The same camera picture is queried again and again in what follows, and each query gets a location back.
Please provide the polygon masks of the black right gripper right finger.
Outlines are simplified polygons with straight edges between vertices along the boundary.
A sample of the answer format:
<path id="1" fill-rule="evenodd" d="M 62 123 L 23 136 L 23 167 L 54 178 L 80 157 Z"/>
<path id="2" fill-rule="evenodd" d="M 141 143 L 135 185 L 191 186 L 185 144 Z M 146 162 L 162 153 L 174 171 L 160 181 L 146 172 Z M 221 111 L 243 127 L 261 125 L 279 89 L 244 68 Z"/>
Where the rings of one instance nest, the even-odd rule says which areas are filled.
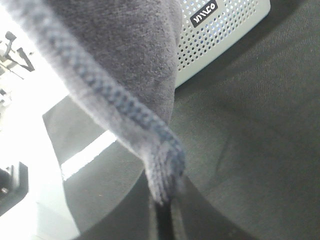
<path id="1" fill-rule="evenodd" d="M 171 213 L 177 240 L 256 239 L 216 210 L 185 175 L 182 188 L 171 203 Z"/>

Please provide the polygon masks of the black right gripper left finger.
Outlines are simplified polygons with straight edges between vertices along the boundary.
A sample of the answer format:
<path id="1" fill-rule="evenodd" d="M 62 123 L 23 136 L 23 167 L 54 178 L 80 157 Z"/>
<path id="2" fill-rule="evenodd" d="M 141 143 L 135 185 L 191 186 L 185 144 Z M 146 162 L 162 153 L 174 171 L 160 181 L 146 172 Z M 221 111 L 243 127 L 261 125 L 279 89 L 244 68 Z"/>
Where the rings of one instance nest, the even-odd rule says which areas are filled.
<path id="1" fill-rule="evenodd" d="M 120 203 L 77 240 L 157 240 L 157 217 L 147 177 L 141 173 Z"/>

